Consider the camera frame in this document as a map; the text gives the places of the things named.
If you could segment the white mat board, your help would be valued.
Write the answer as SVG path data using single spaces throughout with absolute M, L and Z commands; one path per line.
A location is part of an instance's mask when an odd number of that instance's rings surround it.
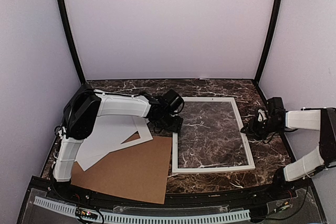
M 132 118 L 135 123 L 139 138 L 131 141 L 124 141 L 123 143 L 120 144 L 121 149 L 142 144 L 153 139 L 152 134 L 148 128 L 149 120 L 136 116 L 133 116 Z

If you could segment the dark landscape photo print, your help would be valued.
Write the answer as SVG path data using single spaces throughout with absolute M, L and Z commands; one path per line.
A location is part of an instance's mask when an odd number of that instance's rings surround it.
M 96 162 L 92 159 L 120 149 L 120 144 L 131 137 L 137 128 L 132 116 L 105 115 L 96 118 L 92 133 L 78 151 L 76 162 L 86 171 Z

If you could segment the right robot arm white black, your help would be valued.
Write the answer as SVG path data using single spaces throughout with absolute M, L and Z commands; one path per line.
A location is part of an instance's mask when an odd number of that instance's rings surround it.
M 306 136 L 317 138 L 314 141 L 317 146 L 309 153 L 275 172 L 273 184 L 268 187 L 268 195 L 273 200 L 287 193 L 289 183 L 335 168 L 335 108 L 286 110 L 282 98 L 273 97 L 267 100 L 265 109 L 255 111 L 240 132 L 264 143 L 277 133 L 293 133 L 295 140 Z

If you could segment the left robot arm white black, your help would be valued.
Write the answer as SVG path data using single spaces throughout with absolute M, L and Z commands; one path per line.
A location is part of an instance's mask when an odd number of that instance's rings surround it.
M 63 201 L 74 197 L 74 189 L 66 182 L 81 144 L 93 132 L 96 119 L 100 116 L 136 116 L 149 120 L 155 127 L 179 133 L 183 119 L 179 113 L 184 109 L 184 99 L 174 90 L 163 95 L 119 94 L 95 90 L 85 83 L 80 86 L 63 110 L 60 126 L 55 133 L 61 144 L 53 167 L 53 178 L 57 181 L 53 191 Z

